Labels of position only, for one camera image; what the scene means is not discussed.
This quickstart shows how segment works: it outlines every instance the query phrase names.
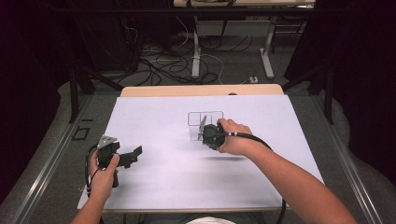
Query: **white paper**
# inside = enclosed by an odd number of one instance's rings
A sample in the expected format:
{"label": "white paper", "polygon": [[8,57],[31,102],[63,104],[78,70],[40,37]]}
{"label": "white paper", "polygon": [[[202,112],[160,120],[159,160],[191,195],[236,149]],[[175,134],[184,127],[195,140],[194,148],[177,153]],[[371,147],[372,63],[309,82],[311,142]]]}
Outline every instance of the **white paper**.
{"label": "white paper", "polygon": [[[142,146],[138,162],[119,168],[108,210],[238,210],[279,207],[281,197],[250,160],[190,140],[189,112],[222,111],[277,154],[323,182],[287,95],[120,97],[107,136],[120,154]],[[82,194],[78,208],[86,202]]]}

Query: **table leg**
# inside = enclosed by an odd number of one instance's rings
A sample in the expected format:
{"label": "table leg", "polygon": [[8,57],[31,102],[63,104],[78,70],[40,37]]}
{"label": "table leg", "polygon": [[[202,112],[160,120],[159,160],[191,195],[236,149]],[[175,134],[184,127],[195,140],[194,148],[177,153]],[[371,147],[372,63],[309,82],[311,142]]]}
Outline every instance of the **table leg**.
{"label": "table leg", "polygon": [[199,64],[201,60],[201,49],[199,48],[199,40],[197,31],[194,31],[194,57],[192,59],[192,73],[193,78],[199,77]]}
{"label": "table leg", "polygon": [[271,41],[274,35],[274,30],[276,26],[276,17],[271,18],[270,26],[268,28],[268,34],[265,39],[264,49],[260,49],[260,54],[262,56],[262,64],[264,65],[265,75],[268,79],[274,79],[274,72],[271,67],[270,60],[268,58],[268,52],[271,48]]}

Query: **forearm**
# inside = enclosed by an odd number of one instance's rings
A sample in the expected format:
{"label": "forearm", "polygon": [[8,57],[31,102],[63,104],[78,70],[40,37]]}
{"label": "forearm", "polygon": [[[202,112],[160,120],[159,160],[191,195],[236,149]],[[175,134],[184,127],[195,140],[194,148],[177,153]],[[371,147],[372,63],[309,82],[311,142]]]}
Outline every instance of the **forearm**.
{"label": "forearm", "polygon": [[76,217],[73,219],[73,224],[98,224],[100,217],[102,216],[103,208],[105,206],[105,200],[90,198],[82,206]]}
{"label": "forearm", "polygon": [[246,156],[306,223],[356,223],[344,204],[314,176],[267,147],[253,146]]}

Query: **black handle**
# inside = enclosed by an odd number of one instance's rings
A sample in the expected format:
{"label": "black handle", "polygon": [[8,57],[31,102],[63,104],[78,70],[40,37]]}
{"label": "black handle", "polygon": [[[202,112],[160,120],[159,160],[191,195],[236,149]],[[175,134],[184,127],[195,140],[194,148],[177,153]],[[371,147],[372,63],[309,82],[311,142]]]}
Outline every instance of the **black handle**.
{"label": "black handle", "polygon": [[114,174],[113,174],[113,188],[116,188],[116,187],[118,187],[119,186],[119,178],[117,177],[117,171],[114,171]]}

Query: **black wall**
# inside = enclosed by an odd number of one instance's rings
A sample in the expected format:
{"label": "black wall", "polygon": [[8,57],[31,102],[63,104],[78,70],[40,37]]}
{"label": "black wall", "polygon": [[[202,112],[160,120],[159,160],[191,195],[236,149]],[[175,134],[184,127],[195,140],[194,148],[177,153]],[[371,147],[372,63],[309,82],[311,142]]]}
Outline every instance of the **black wall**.
{"label": "black wall", "polygon": [[352,10],[311,18],[285,77],[294,80],[335,52],[334,98],[350,124],[349,148],[396,185],[396,4],[351,2],[318,1]]}
{"label": "black wall", "polygon": [[50,15],[36,1],[0,3],[0,202],[35,154],[68,80]]}

